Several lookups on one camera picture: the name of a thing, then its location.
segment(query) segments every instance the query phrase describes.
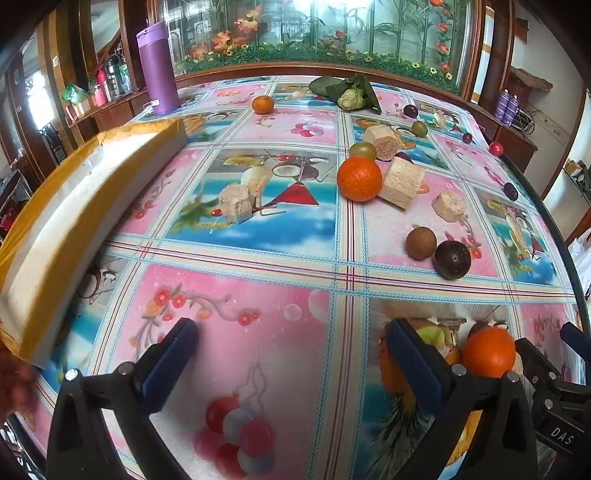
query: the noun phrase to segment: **table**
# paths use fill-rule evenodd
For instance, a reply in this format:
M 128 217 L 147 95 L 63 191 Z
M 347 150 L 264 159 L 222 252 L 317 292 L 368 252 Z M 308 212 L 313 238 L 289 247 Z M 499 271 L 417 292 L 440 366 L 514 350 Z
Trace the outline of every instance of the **table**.
M 183 106 L 172 116 L 183 119 L 189 144 L 105 241 L 35 381 L 35 400 L 19 416 L 41 453 L 68 369 L 101 374 L 136 361 L 183 316 L 202 326 L 199 350 L 152 421 L 192 478 L 223 478 L 236 465 L 268 472 L 267 479 L 393 473 L 418 441 L 413 429 L 428 423 L 401 408 L 383 379 L 383 325 L 400 316 L 466 319 L 461 339 L 474 320 L 504 320 L 563 378 L 584 381 L 582 363 L 558 335 L 565 322 L 580 326 L 560 248 L 526 188 L 488 153 L 470 114 L 380 84 L 381 116 L 345 113 L 309 92 L 311 79 L 253 77 L 181 90 Z M 256 115 L 250 104 L 263 94 L 275 109 Z M 410 132 L 408 103 L 428 122 L 427 138 Z M 444 128 L 433 123 L 437 111 Z M 148 108 L 133 121 L 151 118 Z M 406 211 L 381 199 L 355 204 L 337 192 L 348 145 L 380 123 L 402 134 L 405 153 L 426 170 Z M 474 137 L 469 145 L 464 132 Z M 502 192 L 508 181 L 516 202 Z M 225 222 L 217 203 L 233 182 L 256 192 L 254 216 L 240 225 Z M 466 201 L 458 222 L 431 207 L 444 189 Z M 447 281 L 429 260 L 409 258 L 404 241 L 417 225 L 438 242 L 465 243 L 468 275 Z M 228 404 L 239 408 L 220 414 Z M 253 418 L 262 458 L 232 445 L 220 450 L 240 443 Z M 106 422 L 124 465 L 143 478 L 114 417 L 106 414 Z M 399 425 L 403 441 L 393 442 Z M 547 456 L 541 448 L 540 461 Z

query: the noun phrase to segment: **glass cabinet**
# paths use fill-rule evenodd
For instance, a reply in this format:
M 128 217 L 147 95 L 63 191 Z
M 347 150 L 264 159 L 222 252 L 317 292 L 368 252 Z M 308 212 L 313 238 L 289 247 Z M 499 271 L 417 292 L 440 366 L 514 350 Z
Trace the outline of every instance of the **glass cabinet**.
M 159 0 L 177 75 L 257 61 L 328 61 L 458 92 L 472 0 Z

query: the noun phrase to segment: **red ball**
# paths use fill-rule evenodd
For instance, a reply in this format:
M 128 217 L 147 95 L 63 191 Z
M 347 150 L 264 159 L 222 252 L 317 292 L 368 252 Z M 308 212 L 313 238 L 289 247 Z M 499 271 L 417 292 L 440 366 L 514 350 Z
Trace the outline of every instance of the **red ball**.
M 501 145 L 499 142 L 493 142 L 488 147 L 488 151 L 494 156 L 500 157 L 503 154 L 503 145 Z

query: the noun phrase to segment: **water bottle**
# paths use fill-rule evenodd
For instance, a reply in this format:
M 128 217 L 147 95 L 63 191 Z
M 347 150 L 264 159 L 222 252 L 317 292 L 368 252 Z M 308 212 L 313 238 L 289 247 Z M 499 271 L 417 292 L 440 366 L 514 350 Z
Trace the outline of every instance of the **water bottle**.
M 505 116 L 505 111 L 507 110 L 507 105 L 509 104 L 509 100 L 511 99 L 511 95 L 509 95 L 508 90 L 501 92 L 499 95 L 499 101 L 496 103 L 495 109 L 495 118 L 501 122 L 503 117 Z
M 505 115 L 502 120 L 502 122 L 508 127 L 513 125 L 517 110 L 519 110 L 519 101 L 517 100 L 517 95 L 514 95 L 513 98 L 509 98 L 509 103 L 507 104 L 507 109 L 505 110 Z

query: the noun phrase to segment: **white wall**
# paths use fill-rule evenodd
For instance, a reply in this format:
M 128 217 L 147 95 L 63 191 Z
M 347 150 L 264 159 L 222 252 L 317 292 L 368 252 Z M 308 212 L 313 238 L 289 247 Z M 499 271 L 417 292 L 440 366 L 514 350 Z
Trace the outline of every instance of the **white wall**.
M 535 131 L 529 136 L 538 151 L 525 170 L 526 178 L 541 194 L 564 154 L 576 123 L 583 80 L 545 25 L 533 18 L 520 4 L 516 4 L 516 16 L 528 21 L 530 31 L 526 44 L 515 38 L 511 64 L 554 85 L 549 92 L 534 90 L 530 96 L 533 109 L 541 111 L 538 116 L 549 119 L 548 122 L 539 119 Z M 552 123 L 558 128 L 549 127 Z

